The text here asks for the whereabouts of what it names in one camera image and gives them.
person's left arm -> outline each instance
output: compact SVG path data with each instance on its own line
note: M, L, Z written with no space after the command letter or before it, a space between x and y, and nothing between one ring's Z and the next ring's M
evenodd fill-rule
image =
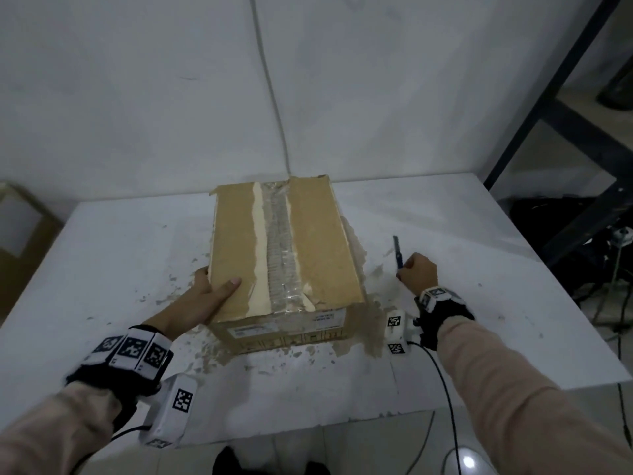
M171 341L208 321L239 287L239 278L212 290L206 269L193 286L163 311L143 322ZM105 447L122 404L111 390L73 381L0 433L3 474L67 474Z

clear packing tape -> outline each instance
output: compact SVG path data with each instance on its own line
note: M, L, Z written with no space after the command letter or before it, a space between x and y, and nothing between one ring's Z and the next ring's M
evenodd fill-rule
M292 245L288 182L262 183L268 291L273 313L306 311Z

black metal frame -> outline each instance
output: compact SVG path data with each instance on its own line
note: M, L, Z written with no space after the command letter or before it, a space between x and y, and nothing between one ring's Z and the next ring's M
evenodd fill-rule
M484 182L490 190L540 119L617 179L593 204L545 244L540 256L548 266L557 263L633 206L633 152L556 100L563 83L620 1L602 0Z

beige long sleeve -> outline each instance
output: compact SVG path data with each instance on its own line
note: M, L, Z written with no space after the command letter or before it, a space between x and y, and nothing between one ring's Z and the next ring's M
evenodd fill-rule
M119 411L111 391L68 384L0 434L0 473L69 474L107 445Z
M437 353L496 469L512 474L633 474L633 452L477 322L447 319Z

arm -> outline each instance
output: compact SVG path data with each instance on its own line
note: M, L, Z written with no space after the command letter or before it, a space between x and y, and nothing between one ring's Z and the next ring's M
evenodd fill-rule
M477 322L446 319L437 353L503 474L630 474L633 452Z
M240 282L232 279L212 291L206 270L198 270L194 285L144 325L173 341L210 319ZM77 463L109 443L113 422L121 411L119 399L106 387L69 383L0 433L0 472L70 473Z

